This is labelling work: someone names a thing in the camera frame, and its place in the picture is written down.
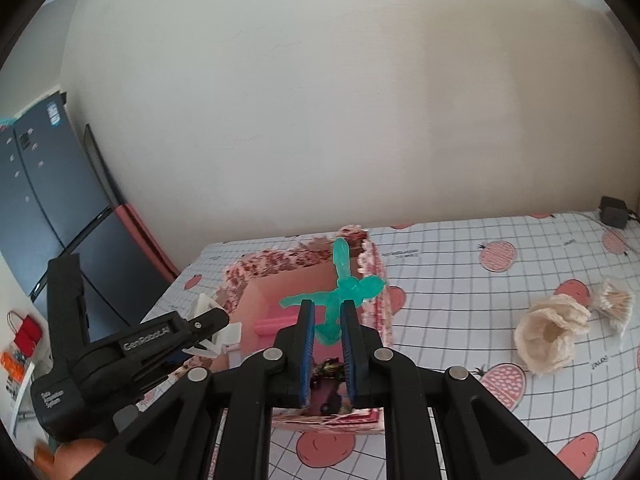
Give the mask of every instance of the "green plastic toy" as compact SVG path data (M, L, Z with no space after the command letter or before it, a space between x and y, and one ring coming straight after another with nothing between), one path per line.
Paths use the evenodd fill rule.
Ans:
M364 300L375 298L385 286L378 276L366 276L359 280L351 275L349 268L349 246L344 238L336 238L334 242L334 265L338 274L337 288L331 292L311 292L298 294L280 300L280 306L299 305L302 300L311 300L317 305L324 305L324 323L316 325L316 339L320 344L332 346L340 341L340 306L343 301L353 300L356 307Z

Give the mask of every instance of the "pink box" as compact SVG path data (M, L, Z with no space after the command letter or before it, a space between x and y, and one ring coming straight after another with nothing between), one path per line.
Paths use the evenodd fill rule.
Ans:
M340 229L350 248L353 276L377 275L386 281L385 267L377 247L359 226ZM224 270L224 283L215 300L229 313L230 322L242 322L240 351L245 358L273 345L275 335L284 326L295 324L298 306L282 308L279 301L295 294L334 290L337 275L332 262L334 238L315 238L288 250L269 249L246 254ZM391 294L388 285L373 300L365 300L358 310L360 322L378 330L385 346L392 345ZM324 321L324 306L316 307L316 322ZM315 341L314 361L330 357L342 360L341 344L327 347ZM206 366L212 371L226 369L228 357L214 360L194 357L177 373L187 368ZM292 410L274 412L273 424L286 430L327 433L377 433L383 431L382 410L356 410L347 415L300 415Z

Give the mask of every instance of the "sticker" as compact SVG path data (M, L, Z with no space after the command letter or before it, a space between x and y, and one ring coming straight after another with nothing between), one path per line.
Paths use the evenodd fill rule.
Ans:
M609 356L603 355L600 359L591 363L591 371L593 372L598 366L603 365L604 363L609 362Z
M418 249L409 249L408 251L393 251L392 253L382 253L382 256L395 256L396 258L406 258L409 256L419 256Z
M151 341L154 341L156 339L158 339L159 337L162 337L164 335L167 334L171 334L171 329L169 328L168 325L164 325L161 326L160 328L158 328L157 330L155 330L154 332L150 333L150 334L146 334L140 337L136 337L135 339L133 339L132 341L127 341L126 343L124 343L122 345L122 349L125 352L128 352L130 350L134 350L136 348L138 348L139 346L145 345Z
M606 231L602 235L602 244L612 254L625 254L626 252L625 235L620 232Z
M593 433L583 433L567 443L556 456L574 475L583 478L596 460L599 444Z
M347 458L355 446L356 437L352 434L307 431L300 435L296 453L300 462L307 467L331 467Z
M574 298L575 301L582 306L589 306L591 303L591 294L589 293L589 287L579 280L566 280L560 283L558 288L554 291L554 295L566 294Z
M51 123L51 126L58 126L60 124L60 114L58 112L57 104L49 103L47 105L47 114L49 115L49 122Z
M476 368L474 373L480 376L480 384L511 411L518 405L527 387L522 368L513 363L496 365L486 372L483 368Z
M202 274L196 274L195 276L190 278L187 283L184 284L184 290L189 290L190 288L193 288L198 283L200 283L201 279L202 279Z
M62 399L60 397L62 397L64 394L64 390L58 390L53 394L50 391L46 391L43 394L40 394L40 397L42 398L42 402L44 402L45 407L51 409L56 404L62 402Z
M481 245L480 263L491 272L503 272L513 265L516 259L516 248L509 242L500 240Z

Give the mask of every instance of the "refrigerator door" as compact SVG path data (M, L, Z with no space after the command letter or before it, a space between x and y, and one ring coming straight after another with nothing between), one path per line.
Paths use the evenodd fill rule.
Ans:
M60 94L36 104L14 129L33 190L66 247L109 203L71 129Z
M98 224L74 251L82 272L129 324L145 317L168 288L117 215Z
M89 338L91 341L115 334L129 326L104 302L85 276L82 277L82 282L84 283L84 302L89 320ZM33 301L33 305L47 319L46 285Z
M18 155L12 128L0 130L0 253L29 294L62 252L43 215Z

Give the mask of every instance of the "bed sheet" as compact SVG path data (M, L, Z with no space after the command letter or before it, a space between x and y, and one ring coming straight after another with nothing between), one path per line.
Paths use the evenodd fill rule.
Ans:
M597 223L593 212L431 222L369 232L389 284L406 293L404 307L394 316L395 347L435 370L463 365L481 375L504 370L504 364L521 366L514 327L531 303L563 283L572 292L588 294L603 276L615 276L640 290L640 225L630 222L618 232L625 245ZM221 284L223 268L246 253L286 249L319 235L207 246L146 319L171 310L185 316L200 293L213 294ZM563 461L575 472L585 471L584 478L612 479L638 442L639 344L637 308L622 340L594 313L589 333L577 339L572 364L549 376L524 373L513 413L552 452L562 450ZM169 386L161 385L147 401ZM314 446L308 436L273 430L271 441L270 480L385 479L383 435L359 435L333 446L340 460L329 467L326 460L331 459L305 453Z

